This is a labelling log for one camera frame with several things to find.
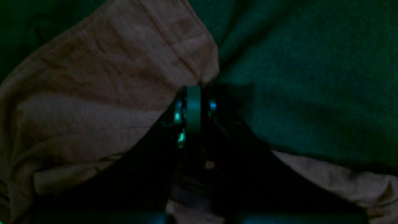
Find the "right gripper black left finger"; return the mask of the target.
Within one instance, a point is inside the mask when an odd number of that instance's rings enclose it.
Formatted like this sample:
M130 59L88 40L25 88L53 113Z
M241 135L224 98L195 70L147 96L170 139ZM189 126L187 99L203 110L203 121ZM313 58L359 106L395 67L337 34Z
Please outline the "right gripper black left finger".
M165 212L186 145L190 91L182 87L143 138L114 164L35 206L33 224L174 224Z

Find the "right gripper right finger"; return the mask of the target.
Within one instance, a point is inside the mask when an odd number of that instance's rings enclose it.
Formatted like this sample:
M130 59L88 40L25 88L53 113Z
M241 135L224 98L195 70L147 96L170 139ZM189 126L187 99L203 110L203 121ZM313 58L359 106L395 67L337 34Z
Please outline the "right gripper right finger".
M364 211L285 165L211 89L194 87L195 158L220 169L227 224L368 224Z

